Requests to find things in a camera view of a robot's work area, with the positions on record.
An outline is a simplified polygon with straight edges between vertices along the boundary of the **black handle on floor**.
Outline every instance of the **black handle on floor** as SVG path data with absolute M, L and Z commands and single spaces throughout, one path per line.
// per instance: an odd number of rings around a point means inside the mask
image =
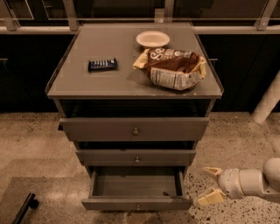
M 18 211 L 17 216 L 12 222 L 12 224 L 19 224 L 21 222 L 21 220 L 25 217 L 25 213 L 27 212 L 28 207 L 32 209 L 38 207 L 39 202 L 36 199 L 34 199 L 35 196 L 36 195 L 34 193 L 29 193 L 24 204 L 21 206 L 20 210 Z

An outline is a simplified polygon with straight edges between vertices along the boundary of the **speckled floor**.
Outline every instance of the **speckled floor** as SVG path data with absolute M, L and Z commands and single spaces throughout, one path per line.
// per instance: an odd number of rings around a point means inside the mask
M 193 199 L 214 182 L 201 167 L 262 168 L 280 157 L 280 114 L 263 125 L 248 113 L 212 113 L 197 155 L 185 176 Z M 223 204 L 188 211 L 86 211 L 90 179 L 74 146 L 58 131 L 58 114 L 0 114 L 0 223 L 11 223 L 29 192 L 40 204 L 22 223 L 280 223 L 280 204 L 255 197 L 227 199 Z

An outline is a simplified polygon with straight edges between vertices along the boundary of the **gray countertop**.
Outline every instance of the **gray countertop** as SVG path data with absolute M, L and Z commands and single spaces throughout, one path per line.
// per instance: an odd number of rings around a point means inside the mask
M 171 41 L 168 48 L 194 51 L 205 57 L 188 23 L 84 24 L 78 38 L 54 80 L 48 97 L 55 99 L 213 99 L 221 98 L 222 87 L 209 65 L 206 78 L 195 89 L 177 91 L 155 86 L 144 71 L 134 70 L 133 63 L 144 50 L 136 36 L 144 31 L 165 32 Z M 89 60 L 116 57 L 118 69 L 88 72 Z

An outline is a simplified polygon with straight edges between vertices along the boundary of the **gray cabinet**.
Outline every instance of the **gray cabinet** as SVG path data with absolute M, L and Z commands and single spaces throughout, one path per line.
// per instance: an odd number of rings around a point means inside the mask
M 132 64 L 140 32 L 167 33 L 169 48 L 207 57 L 188 23 L 84 24 L 46 92 L 92 179 L 86 209 L 188 209 L 184 176 L 222 86 L 214 70 L 195 89 L 155 86 Z M 89 60 L 116 57 L 115 71 L 89 73 Z

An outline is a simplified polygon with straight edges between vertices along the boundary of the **empty drawer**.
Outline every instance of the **empty drawer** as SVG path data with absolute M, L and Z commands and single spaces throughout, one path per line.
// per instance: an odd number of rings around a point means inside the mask
M 195 150 L 78 150 L 85 166 L 189 166 Z
M 61 118 L 70 141 L 199 141 L 209 118 Z
M 179 168 L 93 167 L 92 180 L 82 201 L 89 210 L 186 210 L 193 203 Z

